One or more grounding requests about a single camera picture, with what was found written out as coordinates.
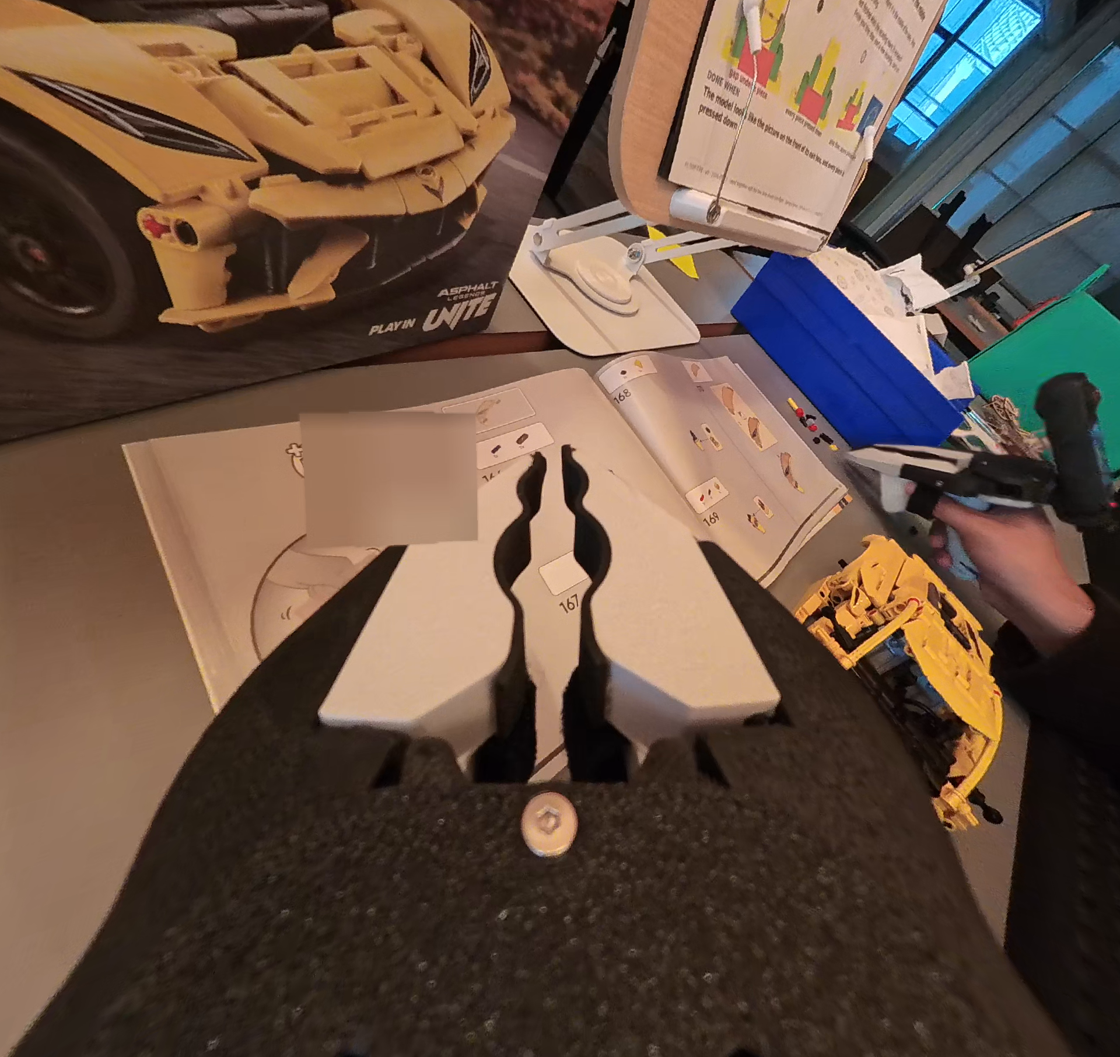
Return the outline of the white paper bags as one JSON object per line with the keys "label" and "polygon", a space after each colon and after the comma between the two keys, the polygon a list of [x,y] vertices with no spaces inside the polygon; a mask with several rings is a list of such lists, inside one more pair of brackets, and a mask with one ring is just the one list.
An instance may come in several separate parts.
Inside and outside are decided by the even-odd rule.
{"label": "white paper bags", "polygon": [[945,288],[924,272],[920,255],[900,264],[875,268],[841,247],[822,247],[808,260],[861,314],[878,336],[905,357],[950,401],[970,403],[976,395],[968,365],[935,370],[930,340],[948,338],[932,308]]}

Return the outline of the printed instruction sheet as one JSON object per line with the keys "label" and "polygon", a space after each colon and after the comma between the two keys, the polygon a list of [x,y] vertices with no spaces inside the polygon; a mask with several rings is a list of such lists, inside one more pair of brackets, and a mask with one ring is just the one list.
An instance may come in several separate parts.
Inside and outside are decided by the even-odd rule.
{"label": "printed instruction sheet", "polygon": [[674,134],[672,186],[823,228],[948,0],[710,0]]}

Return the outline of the black perforated chair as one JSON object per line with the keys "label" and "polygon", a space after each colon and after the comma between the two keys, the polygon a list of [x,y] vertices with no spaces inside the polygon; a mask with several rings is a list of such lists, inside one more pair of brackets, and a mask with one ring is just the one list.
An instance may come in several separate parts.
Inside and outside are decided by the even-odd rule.
{"label": "black perforated chair", "polygon": [[1032,724],[1004,946],[1075,1055],[1119,1053],[1119,786]]}

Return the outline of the person's right hand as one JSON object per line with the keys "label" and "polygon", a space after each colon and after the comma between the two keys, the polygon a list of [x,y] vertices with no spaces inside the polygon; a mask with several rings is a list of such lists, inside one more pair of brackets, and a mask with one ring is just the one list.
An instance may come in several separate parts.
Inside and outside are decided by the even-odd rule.
{"label": "person's right hand", "polygon": [[949,535],[955,532],[976,569],[984,600],[1042,656],[1088,630],[1096,605],[1070,574],[1054,530],[1040,509],[972,509],[942,497],[930,545],[936,565],[950,570]]}

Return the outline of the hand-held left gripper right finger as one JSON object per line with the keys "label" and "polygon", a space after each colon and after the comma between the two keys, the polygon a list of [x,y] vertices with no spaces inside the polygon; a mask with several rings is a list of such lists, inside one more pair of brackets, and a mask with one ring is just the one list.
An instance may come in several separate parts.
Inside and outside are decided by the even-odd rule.
{"label": "hand-held left gripper right finger", "polygon": [[776,714],[778,689],[693,532],[573,447],[561,473],[590,580],[562,698],[570,778],[623,783],[638,750]]}

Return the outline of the grey desk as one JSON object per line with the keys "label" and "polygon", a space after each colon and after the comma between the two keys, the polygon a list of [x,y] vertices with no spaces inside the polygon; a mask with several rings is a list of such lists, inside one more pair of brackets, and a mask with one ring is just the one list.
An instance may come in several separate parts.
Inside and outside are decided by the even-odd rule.
{"label": "grey desk", "polygon": [[777,715],[569,784],[318,710],[390,546],[215,714],[121,445],[4,448],[3,1055],[1068,1055],[857,679],[713,544]]}

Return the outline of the green mat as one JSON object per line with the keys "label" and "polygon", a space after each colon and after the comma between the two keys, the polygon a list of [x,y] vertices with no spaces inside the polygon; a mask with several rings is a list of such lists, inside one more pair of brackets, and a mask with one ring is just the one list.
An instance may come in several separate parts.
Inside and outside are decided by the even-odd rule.
{"label": "green mat", "polygon": [[1068,294],[969,361],[979,394],[1018,408],[1019,424],[1043,432],[1034,402],[1043,382],[1082,373],[1100,391],[1099,424],[1110,468],[1119,468],[1119,322],[1091,294]]}

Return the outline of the person's right forearm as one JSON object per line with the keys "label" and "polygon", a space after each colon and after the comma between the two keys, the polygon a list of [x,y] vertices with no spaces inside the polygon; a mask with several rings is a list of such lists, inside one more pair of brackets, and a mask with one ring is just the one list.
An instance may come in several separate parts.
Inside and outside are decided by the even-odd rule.
{"label": "person's right forearm", "polygon": [[1084,584],[1095,614],[1057,653],[1043,656],[1012,623],[998,632],[996,682],[1032,717],[1118,768],[1119,607],[1110,593]]}

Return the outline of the brick set box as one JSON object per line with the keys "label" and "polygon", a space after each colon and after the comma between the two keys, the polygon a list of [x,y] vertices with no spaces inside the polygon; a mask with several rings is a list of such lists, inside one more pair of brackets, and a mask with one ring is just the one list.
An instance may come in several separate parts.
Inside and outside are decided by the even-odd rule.
{"label": "brick set box", "polygon": [[489,329],[617,0],[1,0],[2,441]]}

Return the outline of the yellow brick model car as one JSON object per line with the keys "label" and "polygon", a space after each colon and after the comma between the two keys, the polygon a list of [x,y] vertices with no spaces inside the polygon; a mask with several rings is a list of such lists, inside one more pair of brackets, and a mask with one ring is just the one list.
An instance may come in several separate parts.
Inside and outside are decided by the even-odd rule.
{"label": "yellow brick model car", "polygon": [[899,732],[950,831],[1004,816],[980,784],[1002,738],[1004,700],[982,626],[940,576],[892,537],[827,576],[794,617],[861,680]]}

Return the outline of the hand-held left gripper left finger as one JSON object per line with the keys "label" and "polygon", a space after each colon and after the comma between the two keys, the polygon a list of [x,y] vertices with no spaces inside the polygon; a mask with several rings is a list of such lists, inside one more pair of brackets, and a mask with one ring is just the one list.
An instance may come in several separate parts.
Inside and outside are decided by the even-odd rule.
{"label": "hand-held left gripper left finger", "polygon": [[321,724],[435,738],[479,782],[536,768],[536,685],[513,586],[531,560],[548,464],[536,452],[478,493],[478,537],[409,545],[319,708]]}

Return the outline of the small loose brick pieces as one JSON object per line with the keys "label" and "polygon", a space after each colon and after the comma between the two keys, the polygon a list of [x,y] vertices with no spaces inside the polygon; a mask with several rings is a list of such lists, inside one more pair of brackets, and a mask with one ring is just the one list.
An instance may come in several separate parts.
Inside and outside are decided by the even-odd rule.
{"label": "small loose brick pieces", "polygon": [[806,412],[805,408],[801,406],[794,397],[787,397],[787,405],[791,408],[797,422],[810,434],[811,442],[833,452],[839,452],[839,446],[836,443],[834,437],[820,425],[818,417],[814,413]]}

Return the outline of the yellow flat brick piece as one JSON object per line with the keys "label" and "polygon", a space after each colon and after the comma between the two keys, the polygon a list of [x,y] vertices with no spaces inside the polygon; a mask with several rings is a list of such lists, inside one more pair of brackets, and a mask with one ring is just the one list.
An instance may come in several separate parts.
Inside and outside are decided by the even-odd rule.
{"label": "yellow flat brick piece", "polygon": [[[662,230],[657,228],[656,226],[647,225],[646,231],[648,233],[647,238],[666,238],[666,234],[663,233]],[[672,258],[670,262],[673,264],[673,266],[676,266],[678,270],[690,280],[693,281],[699,280],[698,269],[696,266],[694,258],[692,255],[687,254],[678,258]]]}

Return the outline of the large paned window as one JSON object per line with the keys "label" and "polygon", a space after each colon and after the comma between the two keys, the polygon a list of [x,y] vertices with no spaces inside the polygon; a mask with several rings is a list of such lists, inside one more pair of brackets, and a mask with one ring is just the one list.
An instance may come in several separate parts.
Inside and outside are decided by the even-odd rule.
{"label": "large paned window", "polygon": [[948,0],[887,127],[916,155],[1040,26],[1043,0]]}

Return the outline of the blue plastic bin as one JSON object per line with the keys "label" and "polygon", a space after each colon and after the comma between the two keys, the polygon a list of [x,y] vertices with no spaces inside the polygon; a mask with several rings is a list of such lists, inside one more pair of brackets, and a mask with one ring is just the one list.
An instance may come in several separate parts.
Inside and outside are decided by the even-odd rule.
{"label": "blue plastic bin", "polygon": [[937,447],[961,423],[964,406],[808,258],[772,254],[731,314],[853,449]]}

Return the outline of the wooden document stand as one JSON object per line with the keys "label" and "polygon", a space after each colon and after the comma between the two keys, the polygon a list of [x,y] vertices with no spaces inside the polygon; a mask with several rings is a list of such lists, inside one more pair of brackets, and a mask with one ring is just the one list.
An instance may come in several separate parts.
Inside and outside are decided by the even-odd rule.
{"label": "wooden document stand", "polygon": [[[810,256],[836,232],[886,130],[867,134],[866,161],[834,224],[823,228],[668,183],[663,158],[710,0],[635,0],[608,127],[616,200],[532,224],[510,279],[567,349],[586,356],[672,348],[699,331],[652,266],[737,246]],[[666,238],[648,238],[647,225]]]}

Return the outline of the instruction booklet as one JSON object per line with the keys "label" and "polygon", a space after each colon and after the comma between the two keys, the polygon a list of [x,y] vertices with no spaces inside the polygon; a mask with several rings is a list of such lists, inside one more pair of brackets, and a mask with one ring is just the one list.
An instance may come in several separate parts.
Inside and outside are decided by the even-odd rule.
{"label": "instruction booklet", "polygon": [[[763,586],[851,503],[827,458],[730,358],[637,352],[418,406],[475,421],[480,486],[588,450]],[[306,536],[298,422],[122,447],[212,709],[388,546]]]}

